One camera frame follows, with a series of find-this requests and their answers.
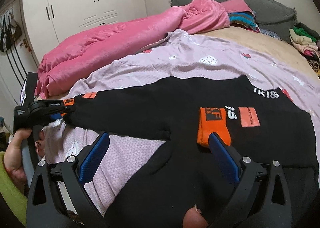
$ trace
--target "handbag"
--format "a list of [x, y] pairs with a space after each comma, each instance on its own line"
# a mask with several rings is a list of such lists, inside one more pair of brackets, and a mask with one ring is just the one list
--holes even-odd
[[17, 41], [17, 39], [22, 36], [22, 29], [20, 25], [17, 23], [17, 21], [14, 20], [11, 12], [9, 12], [8, 19], [9, 19], [9, 29], [11, 30], [12, 38], [14, 41]]
[[2, 52], [6, 52], [12, 46], [12, 40], [10, 37], [10, 33], [8, 34], [8, 28], [5, 24], [5, 19], [3, 18], [3, 24], [1, 29], [1, 39], [0, 39], [0, 50]]

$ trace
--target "black sleeve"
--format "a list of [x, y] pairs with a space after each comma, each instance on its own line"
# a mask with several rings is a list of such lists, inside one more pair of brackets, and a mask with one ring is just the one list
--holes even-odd
[[160, 81], [154, 84], [97, 92], [94, 98], [76, 96], [75, 111], [64, 116], [66, 123], [95, 131], [146, 139], [170, 139], [172, 92]]

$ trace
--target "black sweatshirt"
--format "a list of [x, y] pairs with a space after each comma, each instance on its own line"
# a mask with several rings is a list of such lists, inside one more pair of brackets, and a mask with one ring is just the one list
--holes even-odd
[[281, 162], [288, 182], [293, 224], [318, 187], [316, 139], [310, 115], [278, 88], [263, 91], [246, 76], [231, 80], [168, 77], [156, 83], [75, 97], [74, 126], [146, 139], [167, 140], [124, 186], [105, 219], [112, 227], [181, 227], [195, 204], [210, 223], [232, 194], [213, 155], [197, 145], [200, 107], [253, 107], [261, 126], [250, 140], [231, 145], [255, 162]]

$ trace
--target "pink pillow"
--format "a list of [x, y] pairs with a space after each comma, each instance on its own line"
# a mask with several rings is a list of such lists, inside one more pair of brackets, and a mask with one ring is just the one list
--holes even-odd
[[227, 0], [221, 2], [228, 13], [249, 11], [255, 16], [255, 12], [245, 3], [244, 0]]

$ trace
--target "green cloth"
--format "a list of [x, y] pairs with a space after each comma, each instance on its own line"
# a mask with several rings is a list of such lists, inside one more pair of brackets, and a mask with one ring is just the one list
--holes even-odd
[[293, 28], [294, 32], [298, 35], [298, 36], [306, 36], [306, 37], [310, 37], [312, 39], [313, 42], [317, 42], [316, 38], [309, 35], [307, 32], [305, 32], [305, 30], [303, 28]]
[[7, 171], [5, 170], [3, 158], [4, 152], [0, 152], [0, 193], [14, 215], [26, 227], [27, 198], [11, 181]]

